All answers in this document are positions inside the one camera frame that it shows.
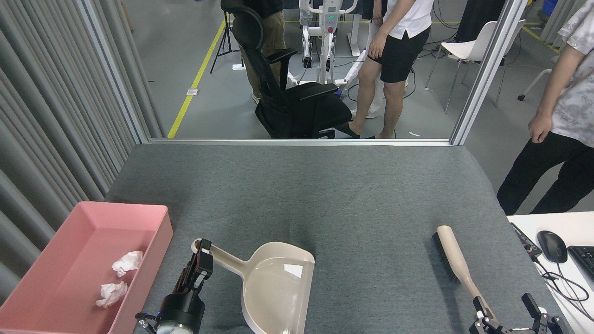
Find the power strip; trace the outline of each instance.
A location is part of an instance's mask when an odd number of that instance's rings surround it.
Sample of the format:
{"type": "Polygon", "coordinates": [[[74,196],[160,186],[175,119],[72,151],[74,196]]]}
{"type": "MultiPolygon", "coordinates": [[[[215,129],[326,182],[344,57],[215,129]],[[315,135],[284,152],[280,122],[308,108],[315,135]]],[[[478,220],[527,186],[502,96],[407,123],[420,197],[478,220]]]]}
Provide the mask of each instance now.
{"type": "Polygon", "coordinates": [[[528,255],[530,255],[530,257],[537,257],[538,255],[542,254],[542,250],[538,248],[538,246],[532,242],[532,240],[530,240],[530,238],[528,238],[522,231],[520,231],[520,229],[514,225],[514,223],[510,222],[510,224],[516,232],[518,238],[520,238],[520,241],[524,245],[524,249],[528,255]]]}

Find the white tissue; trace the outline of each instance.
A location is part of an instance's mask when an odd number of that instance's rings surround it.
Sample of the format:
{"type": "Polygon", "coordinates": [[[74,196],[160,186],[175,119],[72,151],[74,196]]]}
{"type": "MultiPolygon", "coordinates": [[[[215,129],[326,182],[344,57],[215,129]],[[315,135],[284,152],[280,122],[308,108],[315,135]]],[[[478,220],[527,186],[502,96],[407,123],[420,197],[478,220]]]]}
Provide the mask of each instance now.
{"type": "Polygon", "coordinates": [[[103,284],[101,285],[101,297],[104,299],[95,302],[97,306],[108,308],[114,305],[123,295],[128,291],[128,284],[120,282],[119,284],[103,284]]]}
{"type": "Polygon", "coordinates": [[[138,269],[138,266],[142,260],[142,251],[131,251],[130,253],[122,256],[121,259],[114,262],[112,269],[118,272],[118,277],[122,277],[128,270],[138,269]]]}

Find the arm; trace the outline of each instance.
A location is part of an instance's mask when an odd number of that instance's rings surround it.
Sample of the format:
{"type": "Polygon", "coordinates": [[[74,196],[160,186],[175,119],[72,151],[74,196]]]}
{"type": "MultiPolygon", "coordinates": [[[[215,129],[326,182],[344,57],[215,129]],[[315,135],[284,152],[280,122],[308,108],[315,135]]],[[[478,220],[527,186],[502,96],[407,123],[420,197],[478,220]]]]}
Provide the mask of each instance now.
{"type": "MultiPolygon", "coordinates": [[[[388,16],[388,19],[381,25],[380,30],[377,32],[371,44],[369,45],[369,56],[371,58],[379,58],[384,52],[384,46],[386,45],[386,37],[396,27],[396,24],[402,20],[402,18],[412,8],[415,0],[398,0],[394,9],[388,16]]],[[[374,2],[374,13],[377,5],[374,2]]],[[[381,1],[379,1],[379,10],[381,12],[381,1]]]]}
{"type": "Polygon", "coordinates": [[[559,94],[565,88],[584,57],[583,53],[569,45],[563,49],[549,80],[546,82],[545,91],[536,110],[536,115],[528,123],[528,130],[533,143],[542,143],[551,130],[551,118],[559,94]]]}

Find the keyboard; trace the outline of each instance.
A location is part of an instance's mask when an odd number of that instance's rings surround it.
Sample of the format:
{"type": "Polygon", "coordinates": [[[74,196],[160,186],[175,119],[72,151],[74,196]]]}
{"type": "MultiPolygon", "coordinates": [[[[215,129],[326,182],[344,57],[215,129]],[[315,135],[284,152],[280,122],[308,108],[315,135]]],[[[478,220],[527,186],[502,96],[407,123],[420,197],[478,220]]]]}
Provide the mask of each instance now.
{"type": "Polygon", "coordinates": [[[569,246],[567,251],[594,281],[594,246],[569,246]]]}

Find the computer mouse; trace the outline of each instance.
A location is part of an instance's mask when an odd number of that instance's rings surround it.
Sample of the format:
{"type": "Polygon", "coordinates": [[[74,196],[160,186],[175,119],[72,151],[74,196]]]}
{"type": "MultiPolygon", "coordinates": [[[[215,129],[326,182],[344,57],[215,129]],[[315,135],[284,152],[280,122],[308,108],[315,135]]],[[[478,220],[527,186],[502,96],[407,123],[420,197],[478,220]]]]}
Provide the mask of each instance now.
{"type": "Polygon", "coordinates": [[[564,263],[567,261],[567,247],[557,234],[551,231],[541,231],[536,234],[542,254],[551,262],[564,263]]]}

